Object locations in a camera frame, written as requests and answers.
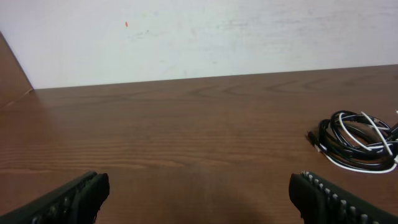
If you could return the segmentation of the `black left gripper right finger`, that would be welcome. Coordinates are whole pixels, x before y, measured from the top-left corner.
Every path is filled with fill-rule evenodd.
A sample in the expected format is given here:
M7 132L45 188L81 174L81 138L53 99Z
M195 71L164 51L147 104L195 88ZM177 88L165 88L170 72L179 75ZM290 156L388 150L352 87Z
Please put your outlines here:
M305 224L397 224L397 217L309 171L292 174L290 201Z

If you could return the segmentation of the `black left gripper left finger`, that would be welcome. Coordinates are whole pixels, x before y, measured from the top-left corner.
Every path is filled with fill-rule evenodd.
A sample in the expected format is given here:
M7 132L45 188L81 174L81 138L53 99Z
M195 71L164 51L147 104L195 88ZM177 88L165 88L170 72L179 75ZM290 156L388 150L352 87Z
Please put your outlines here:
M4 224L94 224L109 195L106 173L90 171L1 216Z

